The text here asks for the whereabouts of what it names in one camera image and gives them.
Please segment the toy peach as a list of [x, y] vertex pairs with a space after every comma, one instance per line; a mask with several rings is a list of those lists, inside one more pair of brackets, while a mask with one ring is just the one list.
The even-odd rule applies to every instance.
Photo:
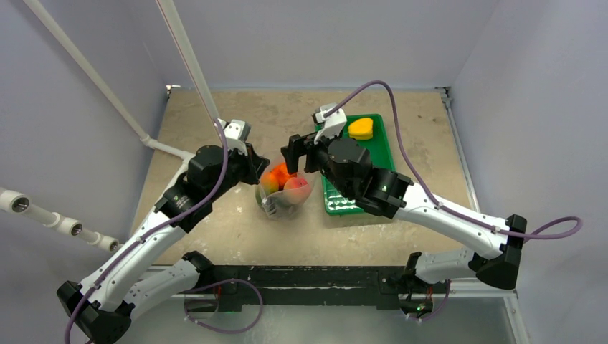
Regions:
[[292, 204], [303, 203], [310, 195], [312, 188], [306, 178], [295, 177], [287, 181], [284, 188], [285, 198]]

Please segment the orange toy pumpkin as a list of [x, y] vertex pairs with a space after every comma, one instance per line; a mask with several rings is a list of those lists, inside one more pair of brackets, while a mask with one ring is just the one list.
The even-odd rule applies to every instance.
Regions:
[[286, 163], [276, 165], [270, 173], [276, 178], [279, 189], [283, 190], [287, 181], [298, 176], [298, 173], [289, 173]]

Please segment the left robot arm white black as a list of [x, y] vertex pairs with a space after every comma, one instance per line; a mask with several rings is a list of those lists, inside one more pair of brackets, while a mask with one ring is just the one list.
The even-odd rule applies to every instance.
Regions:
[[257, 185], [269, 164], [250, 144], [244, 152], [216, 145], [198, 149], [123, 247], [81, 282], [59, 287], [57, 296], [70, 317], [65, 342], [76, 325], [91, 343], [116, 343], [133, 320], [170, 296], [217, 285], [214, 264], [198, 251], [152, 277], [141, 275], [210, 215], [214, 201], [239, 183]]

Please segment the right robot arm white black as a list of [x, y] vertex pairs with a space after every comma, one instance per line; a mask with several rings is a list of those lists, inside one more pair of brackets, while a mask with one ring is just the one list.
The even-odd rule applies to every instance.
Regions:
[[408, 258], [400, 282], [413, 292], [445, 280], [475, 277], [498, 289], [516, 286], [527, 221], [472, 211], [426, 195], [411, 178], [372, 163], [369, 151], [350, 138], [293, 135], [280, 149], [290, 172], [305, 157], [304, 170], [320, 172], [340, 195], [365, 213], [424, 226], [462, 244], [443, 253], [415, 252]]

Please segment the orange green toy mango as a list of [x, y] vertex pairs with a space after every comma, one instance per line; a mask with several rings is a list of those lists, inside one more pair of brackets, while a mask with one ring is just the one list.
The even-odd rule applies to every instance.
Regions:
[[260, 182], [255, 190], [255, 198], [259, 205], [262, 205], [264, 199], [278, 192], [280, 184], [276, 176], [270, 172], [264, 173], [260, 177]]

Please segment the yellow toy bell pepper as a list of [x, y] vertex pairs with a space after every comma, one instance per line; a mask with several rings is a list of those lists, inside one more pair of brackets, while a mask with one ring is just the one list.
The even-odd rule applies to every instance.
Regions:
[[374, 136], [374, 121], [372, 118], [359, 118], [348, 126], [348, 136], [358, 141], [371, 140]]

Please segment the clear pink zip top bag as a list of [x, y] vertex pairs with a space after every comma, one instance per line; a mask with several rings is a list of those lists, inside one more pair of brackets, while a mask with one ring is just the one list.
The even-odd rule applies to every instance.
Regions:
[[312, 194], [315, 177], [298, 170], [289, 173], [285, 160], [275, 157], [262, 172], [255, 188], [258, 206], [272, 220], [295, 217]]

